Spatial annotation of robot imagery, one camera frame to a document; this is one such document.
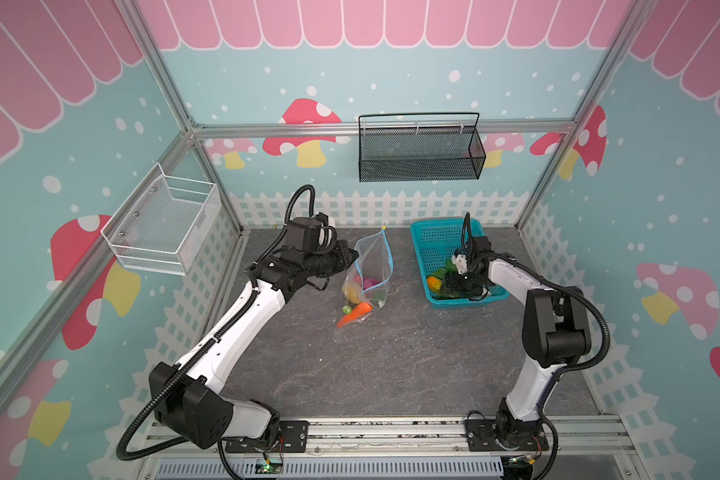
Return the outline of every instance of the clear plastic bag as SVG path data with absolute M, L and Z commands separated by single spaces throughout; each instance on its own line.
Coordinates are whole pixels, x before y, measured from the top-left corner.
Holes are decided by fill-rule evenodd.
M 347 270 L 344 279 L 344 316 L 336 325 L 339 328 L 365 320 L 387 302 L 389 279 L 392 277 L 394 265 L 385 228 L 377 234 L 358 240 L 355 244 L 355 250 L 360 257 Z

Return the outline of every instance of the gray marble surface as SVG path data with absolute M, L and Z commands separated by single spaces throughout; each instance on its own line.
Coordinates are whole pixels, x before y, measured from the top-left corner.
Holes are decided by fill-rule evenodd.
M 254 398 L 295 416 L 493 415 L 520 374 L 523 307 L 513 298 L 486 306 L 435 310 L 427 301 L 411 231 L 387 229 L 394 258 L 384 308 L 365 322 L 337 329 L 341 285 L 306 286 L 264 325 L 238 361 L 222 394 Z M 339 229 L 350 246 L 375 229 Z M 528 253 L 514 228 L 489 228 L 496 251 L 524 264 Z M 249 265 L 276 237 L 252 230 L 233 292 Z M 595 415 L 580 372 L 566 374 L 547 403 L 550 415 Z

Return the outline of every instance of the black wire basket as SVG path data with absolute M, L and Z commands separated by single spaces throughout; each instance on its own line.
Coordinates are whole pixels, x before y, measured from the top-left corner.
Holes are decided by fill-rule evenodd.
M 485 150 L 479 119 L 475 112 L 360 115 L 360 181 L 480 178 Z

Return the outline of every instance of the toy carrot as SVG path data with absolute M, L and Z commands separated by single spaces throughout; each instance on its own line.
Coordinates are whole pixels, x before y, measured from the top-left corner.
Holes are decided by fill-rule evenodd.
M 347 313 L 342 317 L 341 320 L 338 321 L 338 324 L 336 327 L 342 328 L 344 325 L 347 325 L 348 323 L 352 323 L 361 316 L 370 313 L 373 310 L 373 307 L 368 302 L 360 302 L 355 308 L 352 309 L 352 312 Z

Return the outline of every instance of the painted wall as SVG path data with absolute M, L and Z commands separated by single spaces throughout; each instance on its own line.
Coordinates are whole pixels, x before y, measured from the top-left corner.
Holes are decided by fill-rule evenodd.
M 0 360 L 177 133 L 113 0 L 0 0 Z M 106 273 L 89 304 L 123 316 Z
M 604 308 L 614 343 L 586 374 L 653 478 L 720 478 L 720 2 L 662 0 L 600 106 L 597 175 L 578 157 L 601 123 L 524 235 Z
M 186 276 L 119 264 L 102 275 L 107 301 L 81 303 L 86 318 L 68 321 L 0 416 L 0 480 L 131 478 L 139 463 L 117 460 L 117 442 L 150 398 L 155 364 L 173 363 L 200 338 L 233 235 L 221 213 Z M 145 428 L 131 450 L 144 446 Z
M 360 183 L 358 140 L 350 137 L 307 138 L 295 148 L 280 148 L 279 138 L 217 138 L 205 148 L 244 225 L 281 224 L 294 190 L 312 184 L 315 207 L 338 225 L 406 225 L 469 211 L 482 224 L 506 226 L 517 221 L 554 149 L 556 142 L 530 150 L 543 136 L 484 134 L 479 180 Z
M 308 95 L 380 110 L 569 118 L 628 0 L 140 0 L 195 121 Z

